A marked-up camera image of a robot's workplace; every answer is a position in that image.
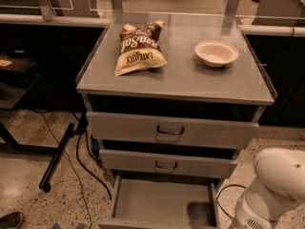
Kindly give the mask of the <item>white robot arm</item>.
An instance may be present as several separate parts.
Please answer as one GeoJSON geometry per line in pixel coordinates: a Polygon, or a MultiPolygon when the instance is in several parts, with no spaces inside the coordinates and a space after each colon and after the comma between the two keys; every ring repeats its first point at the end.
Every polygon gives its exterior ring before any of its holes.
{"type": "Polygon", "coordinates": [[[305,152],[260,151],[255,178],[238,199],[229,229],[275,229],[280,218],[305,201],[305,152]]]}

